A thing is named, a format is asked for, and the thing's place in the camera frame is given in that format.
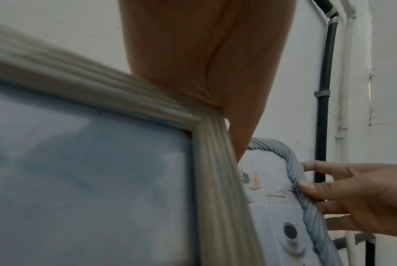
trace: white pipe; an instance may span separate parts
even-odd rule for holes
[[[353,26],[356,19],[355,9],[349,0],[340,0],[346,12],[346,33],[344,44],[343,58],[343,80],[340,88],[340,123],[339,123],[339,139],[340,139],[340,162],[349,162],[349,142],[348,142],[348,112],[349,112],[349,75],[351,66],[351,50]],[[355,242],[355,233],[346,231],[347,258],[349,266],[358,266],[358,257]]]

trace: hand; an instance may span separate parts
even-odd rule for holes
[[[397,236],[397,165],[302,163],[305,171],[331,175],[334,182],[300,182],[327,219],[329,230],[362,231]]]
[[[221,108],[239,160],[264,112],[296,0],[120,0],[131,74]]]

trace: blue rope trim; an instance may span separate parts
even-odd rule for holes
[[[299,190],[298,182],[306,181],[304,170],[293,151],[280,141],[268,138],[252,138],[248,150],[260,149],[273,152],[285,159],[287,175],[297,192],[297,198],[304,210],[304,223],[314,243],[315,250],[323,266],[343,266],[339,253],[331,240],[324,216],[317,207]]]

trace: picture frame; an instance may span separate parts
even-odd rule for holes
[[[191,133],[199,265],[265,265],[218,108],[3,26],[0,81]]]

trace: fingernail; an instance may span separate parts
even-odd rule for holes
[[[299,181],[299,187],[308,192],[315,192],[314,184],[308,181]]]

